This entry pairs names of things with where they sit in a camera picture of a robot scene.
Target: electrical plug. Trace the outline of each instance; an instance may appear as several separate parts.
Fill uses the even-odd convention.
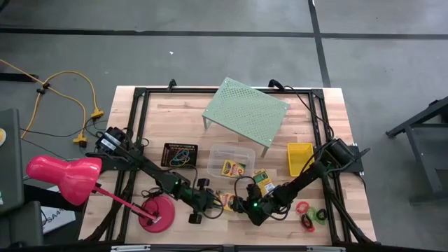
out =
[[[93,113],[90,115],[93,119],[98,119],[100,117],[104,116],[104,111],[100,110],[99,108],[96,108]]]
[[[81,148],[87,147],[87,137],[80,133],[75,139],[73,139],[75,144],[78,144]]]

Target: pink desk lamp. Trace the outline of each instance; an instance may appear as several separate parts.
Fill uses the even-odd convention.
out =
[[[173,223],[174,205],[165,196],[157,196],[143,203],[143,207],[130,204],[100,188],[97,179],[102,161],[96,157],[85,157],[73,162],[59,160],[47,155],[34,157],[27,165],[30,178],[55,184],[68,202],[78,206],[91,192],[98,192],[129,207],[139,216],[139,222],[148,232],[163,232]]]

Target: lamp shade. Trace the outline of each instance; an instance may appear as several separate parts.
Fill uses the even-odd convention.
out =
[[[64,199],[78,206],[95,187],[101,167],[102,161],[96,157],[67,162],[39,155],[28,163],[27,174],[32,179],[57,185]]]

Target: lamp base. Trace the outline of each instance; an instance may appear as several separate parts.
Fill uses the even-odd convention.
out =
[[[142,207],[147,210],[148,213],[158,212],[156,220],[139,217],[141,227],[148,232],[163,232],[167,230],[174,221],[174,204],[168,197],[157,196],[153,199],[148,199],[142,204]]]

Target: white paper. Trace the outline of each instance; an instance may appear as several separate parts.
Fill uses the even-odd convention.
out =
[[[53,191],[53,192],[59,192],[59,188],[57,186],[53,186],[47,190]],[[62,227],[63,225],[66,225],[67,223],[70,223],[72,221],[75,221],[75,213],[73,211],[67,211],[63,209],[56,209],[52,207],[46,207],[42,206],[42,211],[47,217],[47,223],[45,223],[45,217],[43,214],[42,216],[42,228],[43,233],[48,233],[49,231],[55,230],[56,228]]]

